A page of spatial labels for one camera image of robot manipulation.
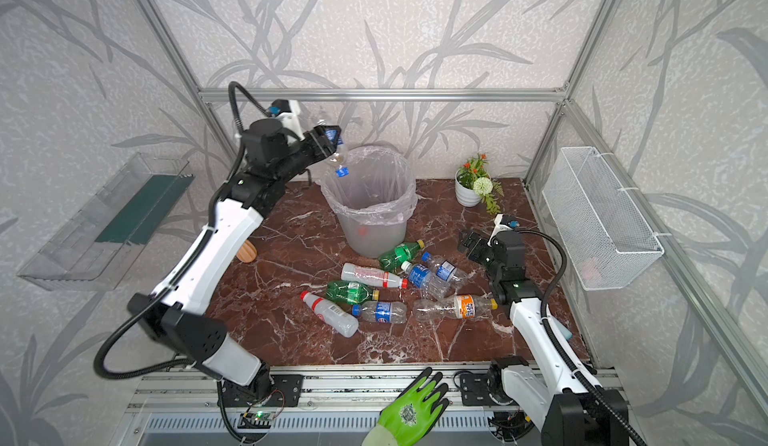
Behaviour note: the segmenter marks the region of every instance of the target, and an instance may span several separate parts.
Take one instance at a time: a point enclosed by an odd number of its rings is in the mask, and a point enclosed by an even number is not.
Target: green plastic bottle
[[[379,265],[384,271],[398,272],[406,261],[416,258],[419,251],[424,249],[424,241],[401,242],[395,249],[379,256]]]
[[[366,301],[378,301],[379,291],[354,281],[331,281],[326,290],[326,299],[359,305]]]

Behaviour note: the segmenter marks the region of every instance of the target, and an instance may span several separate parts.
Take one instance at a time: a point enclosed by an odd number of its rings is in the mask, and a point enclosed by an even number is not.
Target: green glove
[[[442,373],[432,374],[432,368],[426,368],[416,379],[381,413],[379,424],[397,441],[398,446],[411,446],[432,430],[435,423],[448,407],[448,399],[443,396],[448,392]]]

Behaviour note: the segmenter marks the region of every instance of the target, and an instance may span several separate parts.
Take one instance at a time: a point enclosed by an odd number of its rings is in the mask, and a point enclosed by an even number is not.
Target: glove
[[[432,368],[426,368],[416,379],[400,393],[397,399],[382,411],[379,423],[366,436],[362,446],[412,446],[430,432],[448,407],[448,399],[443,396],[448,392],[442,373],[432,374]]]

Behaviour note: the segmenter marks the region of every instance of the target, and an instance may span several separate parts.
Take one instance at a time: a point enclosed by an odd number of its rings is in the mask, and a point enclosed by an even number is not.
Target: trash bin
[[[346,166],[349,175],[327,171],[318,182],[350,247],[376,258],[405,239],[416,208],[416,179],[406,158],[381,146],[351,150]]]

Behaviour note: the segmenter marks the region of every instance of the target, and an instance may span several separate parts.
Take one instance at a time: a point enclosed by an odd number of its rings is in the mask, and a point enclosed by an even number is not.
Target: flower pot
[[[458,172],[456,172],[454,181],[456,182],[456,200],[459,204],[470,208],[480,202],[480,196],[475,191],[465,188],[458,182]]]

